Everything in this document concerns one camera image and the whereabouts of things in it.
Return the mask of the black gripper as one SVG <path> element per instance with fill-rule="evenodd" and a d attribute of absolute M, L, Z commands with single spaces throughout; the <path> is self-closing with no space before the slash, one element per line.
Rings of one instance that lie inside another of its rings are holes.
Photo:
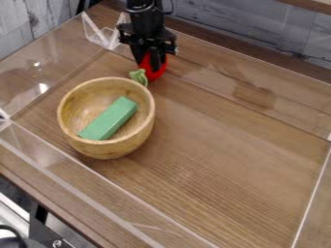
<path fill-rule="evenodd" d="M 118 24 L 116 29 L 119 31 L 119 42 L 131 46 L 138 64 L 142 64 L 146 57 L 146 48 L 150 47 L 150 66 L 151 70 L 158 72 L 166 61 L 164 51 L 170 54 L 179 52 L 176 34 L 166 27 L 162 27 L 151 34 L 143 34 L 134 29 L 132 23 Z"/>

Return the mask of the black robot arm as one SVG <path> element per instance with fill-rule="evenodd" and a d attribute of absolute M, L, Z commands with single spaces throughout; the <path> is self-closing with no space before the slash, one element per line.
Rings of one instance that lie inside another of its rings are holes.
<path fill-rule="evenodd" d="M 154 74 L 159 73 L 168 54 L 178 53 L 178 36 L 164 24 L 163 0 L 127 0 L 130 22 L 116 25 L 119 42 L 130 46 L 136 63 Z"/>

